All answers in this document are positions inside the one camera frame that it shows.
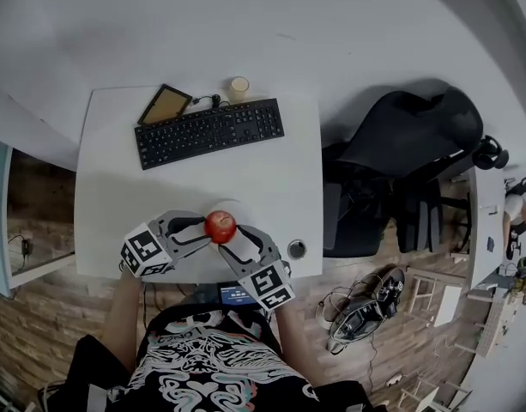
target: headphones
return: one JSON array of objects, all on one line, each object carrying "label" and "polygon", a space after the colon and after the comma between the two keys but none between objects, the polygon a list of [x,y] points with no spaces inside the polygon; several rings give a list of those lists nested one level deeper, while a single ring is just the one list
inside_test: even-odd
[{"label": "headphones", "polygon": [[483,170],[501,169],[509,161],[509,152],[491,136],[484,136],[478,149],[472,154],[475,166]]}]

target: round hole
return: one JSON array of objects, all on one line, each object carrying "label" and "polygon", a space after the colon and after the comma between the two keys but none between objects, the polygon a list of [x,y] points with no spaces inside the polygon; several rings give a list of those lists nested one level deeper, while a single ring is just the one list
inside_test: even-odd
[{"label": "round hole", "polygon": [[287,253],[291,259],[301,259],[306,254],[306,245],[300,239],[289,243]]}]

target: black graphic t-shirt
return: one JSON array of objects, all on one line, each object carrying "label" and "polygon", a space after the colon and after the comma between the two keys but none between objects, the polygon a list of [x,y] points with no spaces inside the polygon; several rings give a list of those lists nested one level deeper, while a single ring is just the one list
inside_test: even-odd
[{"label": "black graphic t-shirt", "polygon": [[355,382],[314,390],[283,361],[260,313],[223,306],[162,312],[148,326],[132,377],[96,339],[83,338],[64,388],[50,398],[50,410],[53,405],[87,410],[92,385],[106,397],[99,410],[107,412],[332,411],[359,403],[372,410]]}]

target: black keyboard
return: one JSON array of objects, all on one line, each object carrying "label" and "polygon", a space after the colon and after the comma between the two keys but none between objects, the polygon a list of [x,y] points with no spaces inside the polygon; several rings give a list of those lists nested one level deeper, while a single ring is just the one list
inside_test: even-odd
[{"label": "black keyboard", "polygon": [[142,169],[284,136],[278,102],[257,100],[135,128]]}]

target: red apple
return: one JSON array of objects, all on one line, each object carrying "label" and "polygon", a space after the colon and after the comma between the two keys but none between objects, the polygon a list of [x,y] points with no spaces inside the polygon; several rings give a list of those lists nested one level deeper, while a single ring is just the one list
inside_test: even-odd
[{"label": "red apple", "polygon": [[207,216],[204,228],[214,243],[226,244],[236,233],[236,221],[228,212],[216,210]]}]

